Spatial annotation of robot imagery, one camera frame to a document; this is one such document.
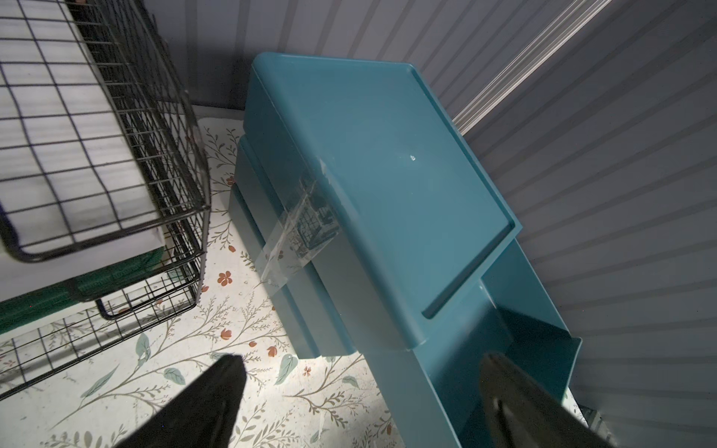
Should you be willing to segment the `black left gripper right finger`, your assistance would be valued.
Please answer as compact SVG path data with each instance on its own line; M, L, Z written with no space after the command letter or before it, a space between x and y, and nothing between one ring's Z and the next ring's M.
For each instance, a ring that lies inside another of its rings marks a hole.
M608 447L509 358L481 361L485 421L495 447Z

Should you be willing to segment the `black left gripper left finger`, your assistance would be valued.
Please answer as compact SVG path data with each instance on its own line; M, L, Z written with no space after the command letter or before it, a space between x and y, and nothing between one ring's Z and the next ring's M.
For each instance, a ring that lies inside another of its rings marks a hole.
M121 447L227 447L246 387L238 355L220 357Z

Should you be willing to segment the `teal drawer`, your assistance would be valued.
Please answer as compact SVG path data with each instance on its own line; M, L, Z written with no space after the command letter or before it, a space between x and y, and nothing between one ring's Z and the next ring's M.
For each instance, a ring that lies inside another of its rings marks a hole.
M489 447L483 356L503 354L560 401L581 345L512 242L425 343L366 360L406 446Z

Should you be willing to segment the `teal two-drawer cabinet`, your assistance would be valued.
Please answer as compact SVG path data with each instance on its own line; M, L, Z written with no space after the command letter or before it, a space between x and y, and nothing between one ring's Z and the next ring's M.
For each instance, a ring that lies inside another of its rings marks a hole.
M261 235L308 170L340 233L283 287L323 355L410 350L520 231L408 63L265 52L250 68L235 194Z

